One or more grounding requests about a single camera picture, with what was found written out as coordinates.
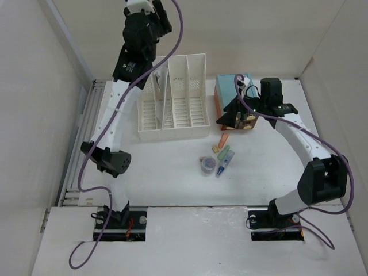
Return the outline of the orange highlighter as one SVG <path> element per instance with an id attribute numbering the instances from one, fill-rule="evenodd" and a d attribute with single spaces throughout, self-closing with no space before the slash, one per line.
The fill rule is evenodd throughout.
<path id="1" fill-rule="evenodd" d="M 226 142 L 228 140 L 228 137 L 229 137 L 229 135 L 227 133 L 223 133 L 222 134 L 222 136 L 220 138 L 220 141 L 218 143 L 218 148 L 219 149 L 222 149 L 225 146 L 225 144 L 226 144 Z"/>

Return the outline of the teal orange drawer box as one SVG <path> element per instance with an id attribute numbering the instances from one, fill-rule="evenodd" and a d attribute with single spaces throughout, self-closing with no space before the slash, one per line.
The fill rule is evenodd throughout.
<path id="1" fill-rule="evenodd" d="M 216 84 L 214 89 L 214 101 L 217 112 L 217 119 L 224 114 L 224 108 L 233 100 L 237 99 L 237 92 L 234 83 L 234 74 L 220 74 L 216 76 Z M 238 114 L 239 126 L 237 129 L 219 125 L 222 131 L 224 130 L 248 130 L 253 129 L 258 118 L 241 118 L 241 113 Z"/>

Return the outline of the clear blue glue bottle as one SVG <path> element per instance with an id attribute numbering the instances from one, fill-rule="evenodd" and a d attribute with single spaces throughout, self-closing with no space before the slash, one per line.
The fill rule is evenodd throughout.
<path id="1" fill-rule="evenodd" d="M 219 178 L 222 173 L 225 171 L 225 169 L 228 167 L 228 165 L 230 164 L 233 156 L 235 155 L 235 153 L 232 150 L 229 150 L 226 155 L 224 156 L 224 158 L 221 160 L 220 165 L 217 169 L 216 172 L 216 177 Z"/>

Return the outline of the clear round pin container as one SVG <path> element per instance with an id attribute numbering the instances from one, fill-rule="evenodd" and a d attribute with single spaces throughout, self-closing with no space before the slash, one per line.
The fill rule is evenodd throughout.
<path id="1" fill-rule="evenodd" d="M 204 173 L 211 174 L 216 168 L 216 160 L 211 156 L 200 157 L 201 170 Z"/>

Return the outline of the white spiral manual booklet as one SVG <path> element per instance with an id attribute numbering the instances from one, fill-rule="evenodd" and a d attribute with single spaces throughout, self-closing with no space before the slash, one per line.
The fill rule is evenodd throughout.
<path id="1" fill-rule="evenodd" d="M 168 67 L 161 66 L 154 72 L 156 118 L 163 125 L 164 97 L 166 94 Z"/>

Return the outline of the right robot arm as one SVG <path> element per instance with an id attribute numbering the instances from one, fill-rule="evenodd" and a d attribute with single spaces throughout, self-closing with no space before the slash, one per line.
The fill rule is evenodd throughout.
<path id="1" fill-rule="evenodd" d="M 233 84 L 236 96 L 224 108 L 224 115 L 217 123 L 235 128 L 245 115 L 263 117 L 289 143 L 304 167 L 295 190 L 271 200 L 266 210 L 249 212 L 251 229 L 290 227 L 293 216 L 300 211 L 344 197 L 347 184 L 353 183 L 347 159 L 328 142 L 312 134 L 298 110 L 283 102 L 281 80 L 263 78 L 255 97 L 248 95 L 252 85 L 244 75 L 234 75 Z"/>

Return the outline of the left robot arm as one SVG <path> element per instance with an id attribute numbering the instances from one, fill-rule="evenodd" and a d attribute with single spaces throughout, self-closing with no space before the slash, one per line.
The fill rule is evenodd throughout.
<path id="1" fill-rule="evenodd" d="M 96 133 L 81 151 L 100 172 L 113 178 L 126 172 L 131 155 L 120 149 L 126 116 L 155 69 L 159 39 L 172 31 L 161 1 L 127 1 L 124 9 L 124 44 L 113 72 L 108 105 Z"/>

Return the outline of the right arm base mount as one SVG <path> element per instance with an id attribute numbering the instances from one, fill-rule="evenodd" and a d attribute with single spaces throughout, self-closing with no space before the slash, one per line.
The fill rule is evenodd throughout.
<path id="1" fill-rule="evenodd" d="M 304 234 L 297 212 L 279 214 L 275 199 L 266 209 L 248 210 L 247 228 L 253 242 L 303 242 Z"/>

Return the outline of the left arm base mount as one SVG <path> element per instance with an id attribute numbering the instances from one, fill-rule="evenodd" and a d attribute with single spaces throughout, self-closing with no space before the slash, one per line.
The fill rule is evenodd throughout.
<path id="1" fill-rule="evenodd" d="M 102 232 L 109 208 L 104 206 L 91 214 L 95 221 L 93 240 L 96 242 Z M 105 230 L 102 232 L 102 242 L 144 242 L 146 238 L 148 209 L 131 208 L 127 206 L 123 211 L 112 211 L 112 215 Z"/>

